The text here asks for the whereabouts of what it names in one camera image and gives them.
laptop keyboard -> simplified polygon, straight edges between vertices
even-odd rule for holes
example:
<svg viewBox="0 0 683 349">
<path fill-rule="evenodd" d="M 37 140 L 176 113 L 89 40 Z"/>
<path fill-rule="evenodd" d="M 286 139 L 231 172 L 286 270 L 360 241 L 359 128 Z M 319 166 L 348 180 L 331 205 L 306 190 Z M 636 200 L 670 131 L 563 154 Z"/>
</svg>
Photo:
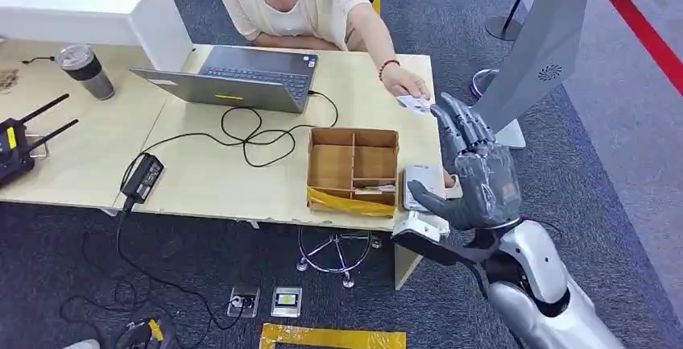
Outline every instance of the laptop keyboard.
<svg viewBox="0 0 683 349">
<path fill-rule="evenodd" d="M 267 81 L 270 83 L 280 83 L 284 85 L 294 100 L 301 104 L 308 93 L 306 82 L 308 77 L 305 75 L 295 75 L 290 73 L 269 73 L 265 71 L 254 71 L 250 69 L 227 69 L 218 67 L 204 67 L 201 75 L 212 77 L 224 77 L 228 79 L 239 79 L 244 81 Z"/>
</svg>

woman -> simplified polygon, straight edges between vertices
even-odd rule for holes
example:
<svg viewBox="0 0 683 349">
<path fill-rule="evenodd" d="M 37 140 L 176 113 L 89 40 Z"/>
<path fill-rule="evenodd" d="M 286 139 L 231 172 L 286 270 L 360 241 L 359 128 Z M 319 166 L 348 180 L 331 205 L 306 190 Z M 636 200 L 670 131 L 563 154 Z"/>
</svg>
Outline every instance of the woman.
<svg viewBox="0 0 683 349">
<path fill-rule="evenodd" d="M 368 51 L 387 90 L 429 98 L 400 67 L 389 30 L 368 0 L 222 0 L 239 33 L 260 47 Z"/>
</svg>

laptop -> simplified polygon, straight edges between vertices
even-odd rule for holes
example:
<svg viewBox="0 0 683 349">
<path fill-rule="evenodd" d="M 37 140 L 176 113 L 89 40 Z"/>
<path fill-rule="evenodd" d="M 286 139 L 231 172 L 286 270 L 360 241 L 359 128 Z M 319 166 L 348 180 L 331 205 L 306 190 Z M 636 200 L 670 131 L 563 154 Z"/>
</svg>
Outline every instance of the laptop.
<svg viewBox="0 0 683 349">
<path fill-rule="evenodd" d="M 317 55 L 213 47 L 198 74 L 130 71 L 186 102 L 301 113 Z"/>
</svg>

floor socket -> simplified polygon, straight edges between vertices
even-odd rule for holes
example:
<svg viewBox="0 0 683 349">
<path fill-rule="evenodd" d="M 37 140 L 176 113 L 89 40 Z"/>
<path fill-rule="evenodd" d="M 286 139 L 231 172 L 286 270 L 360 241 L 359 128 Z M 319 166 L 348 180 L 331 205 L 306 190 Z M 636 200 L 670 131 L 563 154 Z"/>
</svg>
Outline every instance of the floor socket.
<svg viewBox="0 0 683 349">
<path fill-rule="evenodd" d="M 256 286 L 237 285 L 233 287 L 230 293 L 230 299 L 234 297 L 251 298 L 254 304 L 250 307 L 245 307 L 242 310 L 241 318 L 256 317 L 256 311 L 259 309 L 259 295 L 261 295 L 261 288 Z M 239 315 L 240 305 L 234 305 L 233 302 L 228 304 L 228 317 L 237 317 Z"/>
<path fill-rule="evenodd" d="M 301 315 L 301 287 L 276 287 L 271 316 L 297 318 Z"/>
</svg>

robotic arm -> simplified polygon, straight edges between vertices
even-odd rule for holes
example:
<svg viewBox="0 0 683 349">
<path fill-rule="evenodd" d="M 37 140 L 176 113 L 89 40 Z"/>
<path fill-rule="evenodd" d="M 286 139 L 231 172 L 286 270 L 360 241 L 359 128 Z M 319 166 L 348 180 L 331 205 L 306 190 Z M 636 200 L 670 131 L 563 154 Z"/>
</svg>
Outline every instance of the robotic arm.
<svg viewBox="0 0 683 349">
<path fill-rule="evenodd" d="M 546 230 L 519 216 L 522 197 L 510 151 L 495 142 L 476 112 L 446 93 L 441 96 L 446 108 L 433 105 L 432 113 L 457 154 L 454 167 L 463 197 L 445 200 L 418 181 L 409 181 L 408 188 L 455 230 L 474 229 L 474 238 L 463 247 L 448 246 L 435 227 L 411 216 L 397 225 L 393 240 L 440 264 L 464 264 L 507 327 L 530 349 L 623 348 L 567 272 Z M 477 265 L 486 273 L 487 291 Z"/>
</svg>

